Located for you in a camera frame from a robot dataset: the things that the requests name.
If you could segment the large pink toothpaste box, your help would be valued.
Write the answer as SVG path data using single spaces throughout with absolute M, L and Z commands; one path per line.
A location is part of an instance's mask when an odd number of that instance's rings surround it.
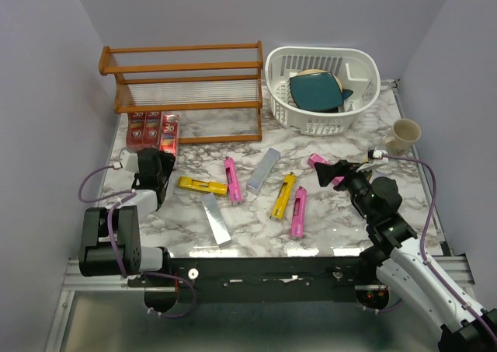
M 310 155 L 310 157 L 308 158 L 308 161 L 307 161 L 307 164 L 312 168 L 314 169 L 315 168 L 315 164 L 316 163 L 325 163 L 325 164 L 329 164 L 329 161 L 322 158 L 319 154 L 317 153 L 313 153 Z M 343 181 L 344 177 L 343 176 L 337 176 L 335 177 L 332 181 L 331 181 L 331 184 L 333 186 L 337 186 L 339 185 L 342 181 Z

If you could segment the red 3D toothpaste box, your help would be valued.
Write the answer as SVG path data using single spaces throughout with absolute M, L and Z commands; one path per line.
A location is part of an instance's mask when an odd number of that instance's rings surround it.
M 159 149 L 177 156 L 179 147 L 179 116 L 175 114 L 163 115 L 162 133 L 159 140 Z
M 145 112 L 128 113 L 126 146 L 135 152 L 143 145 Z
M 157 147 L 160 130 L 162 128 L 162 112 L 147 112 L 144 122 L 144 134 L 142 145 L 144 147 Z

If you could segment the silver toothpaste box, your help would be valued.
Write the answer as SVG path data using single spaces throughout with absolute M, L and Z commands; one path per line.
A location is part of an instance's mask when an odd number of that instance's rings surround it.
M 246 190 L 258 195 L 262 189 L 262 185 L 279 159 L 280 152 L 275 148 L 269 148 L 246 183 Z
M 213 193 L 208 193 L 202 196 L 202 204 L 205 210 L 207 220 L 214 236 L 215 242 L 219 246 L 229 244 L 231 236 L 218 206 L 216 197 Z

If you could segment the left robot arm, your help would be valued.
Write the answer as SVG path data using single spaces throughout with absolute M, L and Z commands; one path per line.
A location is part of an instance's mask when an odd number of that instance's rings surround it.
M 106 207 L 91 207 L 84 213 L 78 255 L 79 270 L 85 277 L 145 274 L 156 286 L 171 280 L 172 267 L 162 247 L 141 245 L 140 222 L 158 211 L 165 202 L 176 157 L 158 148 L 121 152 L 120 160 L 89 173 L 78 189 L 78 199 L 96 204 L 108 199 Z M 82 196 L 85 184 L 96 173 L 124 170 L 134 174 L 129 190 L 121 190 L 90 200 Z

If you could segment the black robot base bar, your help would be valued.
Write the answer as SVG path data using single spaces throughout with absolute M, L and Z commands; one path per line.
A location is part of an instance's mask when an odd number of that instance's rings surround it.
M 143 288 L 146 305 L 169 310 L 175 303 L 350 302 L 368 308 L 395 303 L 359 257 L 173 258 L 170 278 L 142 274 L 128 282 Z

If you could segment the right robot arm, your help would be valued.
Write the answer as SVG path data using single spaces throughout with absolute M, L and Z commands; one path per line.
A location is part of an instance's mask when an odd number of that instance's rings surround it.
M 402 198 L 396 181 L 368 179 L 365 163 L 313 167 L 320 186 L 346 191 L 367 223 L 373 245 L 360 254 L 359 278 L 393 291 L 431 329 L 440 351 L 494 351 L 496 311 L 475 301 L 428 253 L 425 239 L 398 212 Z

